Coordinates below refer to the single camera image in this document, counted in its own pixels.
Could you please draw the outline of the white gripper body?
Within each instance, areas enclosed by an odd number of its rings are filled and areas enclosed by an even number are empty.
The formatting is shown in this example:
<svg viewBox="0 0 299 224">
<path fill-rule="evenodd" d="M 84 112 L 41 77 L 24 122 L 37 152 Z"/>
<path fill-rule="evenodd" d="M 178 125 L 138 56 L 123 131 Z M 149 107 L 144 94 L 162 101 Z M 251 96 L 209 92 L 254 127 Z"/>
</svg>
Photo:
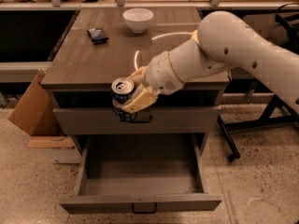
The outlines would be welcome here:
<svg viewBox="0 0 299 224">
<path fill-rule="evenodd" d="M 149 86 L 163 95 L 170 95 L 184 86 L 172 68 L 168 51 L 164 51 L 150 61 L 145 80 Z"/>
</svg>

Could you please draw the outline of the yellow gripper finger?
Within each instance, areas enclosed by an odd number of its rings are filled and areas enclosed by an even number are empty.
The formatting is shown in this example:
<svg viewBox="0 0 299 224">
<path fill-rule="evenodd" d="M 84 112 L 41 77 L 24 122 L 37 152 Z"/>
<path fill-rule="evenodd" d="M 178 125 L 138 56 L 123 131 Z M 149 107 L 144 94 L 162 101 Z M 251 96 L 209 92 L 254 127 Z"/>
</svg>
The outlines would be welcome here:
<svg viewBox="0 0 299 224">
<path fill-rule="evenodd" d="M 147 71 L 147 67 L 141 66 L 137 70 L 135 70 L 128 78 L 133 81 L 136 87 L 138 87 L 139 85 L 146 86 L 147 85 L 146 78 L 145 78 L 146 71 Z"/>
<path fill-rule="evenodd" d="M 152 87 L 139 86 L 133 96 L 120 109 L 130 114 L 141 111 L 152 104 L 158 98 L 159 92 Z"/>
</svg>

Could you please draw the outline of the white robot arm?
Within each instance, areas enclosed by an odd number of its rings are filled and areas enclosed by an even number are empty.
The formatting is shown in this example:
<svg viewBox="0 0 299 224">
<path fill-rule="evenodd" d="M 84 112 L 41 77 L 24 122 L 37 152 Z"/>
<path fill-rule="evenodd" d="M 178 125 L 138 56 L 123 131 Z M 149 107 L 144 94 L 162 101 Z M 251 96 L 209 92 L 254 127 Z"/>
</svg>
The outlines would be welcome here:
<svg viewBox="0 0 299 224">
<path fill-rule="evenodd" d="M 182 45 L 154 57 L 130 75 L 136 90 L 121 109 L 135 113 L 185 83 L 240 67 L 299 112 L 299 55 L 261 37 L 226 11 L 205 16 Z"/>
</svg>

